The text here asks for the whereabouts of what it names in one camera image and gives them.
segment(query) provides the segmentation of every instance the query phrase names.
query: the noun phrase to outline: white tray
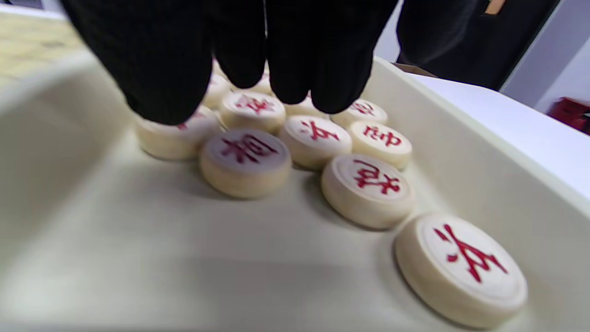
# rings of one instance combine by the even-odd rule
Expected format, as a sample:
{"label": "white tray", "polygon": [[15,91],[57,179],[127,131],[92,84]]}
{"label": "white tray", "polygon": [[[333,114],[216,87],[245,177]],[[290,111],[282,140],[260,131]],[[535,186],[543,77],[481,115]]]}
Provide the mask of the white tray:
{"label": "white tray", "polygon": [[[495,237],[530,288],[510,331],[590,328],[588,202],[453,105],[376,59],[365,98],[414,145],[420,211]],[[317,174],[229,200],[191,164],[137,148],[89,54],[0,92],[0,317],[197,331],[453,331],[402,281],[395,232],[344,222]]]}

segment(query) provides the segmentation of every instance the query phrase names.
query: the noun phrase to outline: white wall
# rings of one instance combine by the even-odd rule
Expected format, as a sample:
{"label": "white wall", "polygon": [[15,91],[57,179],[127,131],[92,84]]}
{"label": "white wall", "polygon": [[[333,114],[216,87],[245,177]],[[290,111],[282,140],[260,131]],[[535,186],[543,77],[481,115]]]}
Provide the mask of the white wall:
{"label": "white wall", "polygon": [[539,99],[534,109],[546,113],[555,100],[564,96],[590,102],[590,38]]}
{"label": "white wall", "polygon": [[398,26],[399,12],[403,3],[404,0],[399,0],[398,6],[389,18],[385,29],[383,29],[383,32],[381,33],[379,41],[377,41],[377,46],[375,47],[375,55],[384,58],[389,62],[395,62],[399,56],[399,42],[396,29]]}
{"label": "white wall", "polygon": [[500,90],[540,112],[560,97],[590,100],[590,0],[562,0]]}

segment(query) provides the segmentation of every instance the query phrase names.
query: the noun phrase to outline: white table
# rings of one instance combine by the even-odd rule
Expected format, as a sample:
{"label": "white table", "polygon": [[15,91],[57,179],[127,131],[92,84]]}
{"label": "white table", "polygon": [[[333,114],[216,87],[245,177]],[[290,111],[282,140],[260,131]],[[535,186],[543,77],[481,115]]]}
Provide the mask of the white table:
{"label": "white table", "polygon": [[410,75],[590,200],[590,136],[498,92]]}

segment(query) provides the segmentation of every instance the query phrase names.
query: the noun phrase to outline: red engraved character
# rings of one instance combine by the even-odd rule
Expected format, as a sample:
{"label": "red engraved character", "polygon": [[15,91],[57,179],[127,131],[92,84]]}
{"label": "red engraved character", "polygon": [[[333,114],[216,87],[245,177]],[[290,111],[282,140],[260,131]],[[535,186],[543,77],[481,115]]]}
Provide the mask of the red engraved character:
{"label": "red engraved character", "polygon": [[307,127],[307,129],[302,129],[299,132],[309,133],[309,131],[312,131],[312,140],[314,141],[317,141],[318,138],[329,139],[330,137],[333,137],[335,140],[340,141],[338,135],[336,135],[333,132],[329,132],[325,129],[319,128],[314,120],[310,120],[309,122],[301,121],[301,124]]}
{"label": "red engraved character", "polygon": [[247,160],[259,164],[258,157],[278,154],[278,151],[273,147],[250,134],[242,136],[241,140],[238,141],[230,141],[224,138],[223,142],[227,144],[227,147],[221,151],[221,154],[224,156],[234,154],[235,160],[240,164],[245,163]]}
{"label": "red engraved character", "polygon": [[389,190],[393,190],[396,193],[399,191],[398,178],[392,178],[387,174],[383,174],[383,177],[385,177],[385,181],[379,181],[381,175],[381,171],[379,168],[362,160],[355,159],[354,162],[369,167],[369,169],[361,168],[356,172],[358,176],[355,177],[355,180],[356,185],[358,185],[359,188],[363,189],[366,185],[379,185],[381,186],[381,193],[383,195],[387,195]]}
{"label": "red engraved character", "polygon": [[356,109],[362,114],[375,116],[375,114],[373,113],[373,106],[369,104],[354,102],[352,103],[352,108]]}
{"label": "red engraved character", "polygon": [[386,147],[390,145],[396,147],[402,144],[402,140],[399,137],[396,137],[394,133],[388,131],[387,134],[384,134],[382,132],[379,132],[379,128],[377,128],[376,126],[367,126],[365,128],[365,131],[363,132],[363,135],[370,137],[375,141],[384,141]]}
{"label": "red engraved character", "polygon": [[[480,276],[479,272],[477,272],[476,267],[478,266],[481,269],[483,269],[484,271],[489,271],[490,265],[488,264],[488,262],[493,263],[499,269],[501,269],[502,272],[504,272],[505,274],[508,274],[508,271],[506,271],[506,269],[502,266],[502,264],[500,264],[500,262],[498,261],[498,259],[494,255],[485,254],[481,250],[479,250],[475,247],[472,247],[472,246],[468,245],[467,243],[457,239],[457,237],[455,236],[455,233],[453,233],[453,229],[448,224],[445,224],[443,227],[447,231],[447,233],[450,235],[451,239],[449,239],[440,230],[434,229],[434,231],[436,232],[438,237],[440,237],[443,241],[446,241],[446,242],[450,242],[450,243],[454,242],[457,245],[457,248],[459,249],[459,253],[447,255],[447,262],[455,263],[458,261],[459,255],[461,255],[465,259],[465,261],[467,262],[467,265],[469,265],[469,268],[467,269],[467,271],[469,271],[469,273],[471,273],[471,275],[473,276],[473,279],[475,279],[479,283],[481,283],[481,276]],[[479,259],[479,261],[476,261],[475,259],[473,259],[473,256],[477,257]]]}
{"label": "red engraved character", "polygon": [[242,95],[235,105],[237,108],[249,108],[253,110],[256,115],[260,115],[262,111],[273,112],[273,104],[271,102],[267,101],[266,99],[258,100],[246,95]]}

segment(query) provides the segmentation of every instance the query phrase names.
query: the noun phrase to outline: finger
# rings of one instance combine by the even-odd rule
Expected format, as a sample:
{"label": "finger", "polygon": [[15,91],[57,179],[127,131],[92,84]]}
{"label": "finger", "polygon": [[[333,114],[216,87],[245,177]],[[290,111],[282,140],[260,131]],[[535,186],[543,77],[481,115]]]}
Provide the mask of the finger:
{"label": "finger", "polygon": [[188,119],[211,75],[203,2],[63,0],[81,37],[111,73],[130,107],[168,125]]}
{"label": "finger", "polygon": [[267,0],[270,84],[284,103],[300,103],[312,87],[318,21],[314,0]]}
{"label": "finger", "polygon": [[371,74],[373,50],[397,0],[330,1],[319,43],[312,100],[338,113],[360,97]]}
{"label": "finger", "polygon": [[235,86],[253,87],[264,71],[263,0],[212,0],[208,5],[208,31],[221,69]]}

